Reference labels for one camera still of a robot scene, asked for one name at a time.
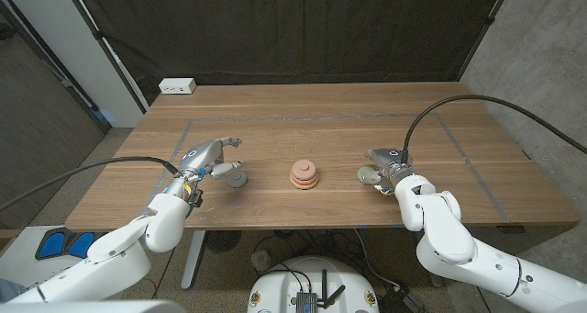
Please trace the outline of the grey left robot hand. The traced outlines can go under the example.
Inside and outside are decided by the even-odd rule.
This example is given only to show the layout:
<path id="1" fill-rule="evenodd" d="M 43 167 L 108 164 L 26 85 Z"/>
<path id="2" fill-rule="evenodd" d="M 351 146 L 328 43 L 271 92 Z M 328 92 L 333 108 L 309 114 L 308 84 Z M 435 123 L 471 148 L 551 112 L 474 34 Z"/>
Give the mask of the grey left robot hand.
<path id="1" fill-rule="evenodd" d="M 224 148 L 236 148 L 241 142 L 240 138 L 224 137 L 193 146 L 180 161 L 179 175 L 188 181 L 196 181 L 206 175 L 213 179 L 222 178 L 239 170 L 242 162 L 224 162 Z"/>

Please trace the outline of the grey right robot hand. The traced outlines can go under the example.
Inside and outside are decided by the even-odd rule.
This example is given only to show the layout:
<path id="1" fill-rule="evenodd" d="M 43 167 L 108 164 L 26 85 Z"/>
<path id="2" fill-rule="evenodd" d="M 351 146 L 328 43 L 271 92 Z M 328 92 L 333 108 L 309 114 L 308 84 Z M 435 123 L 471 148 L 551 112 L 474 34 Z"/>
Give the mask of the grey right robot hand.
<path id="1" fill-rule="evenodd" d="M 403 151 L 381 148 L 365 151 L 365 156 L 372 161 L 376 169 L 362 167 L 358 170 L 359 180 L 364 184 L 376 185 L 389 180 L 393 187 L 405 177 L 414 173 L 412 159 Z"/>

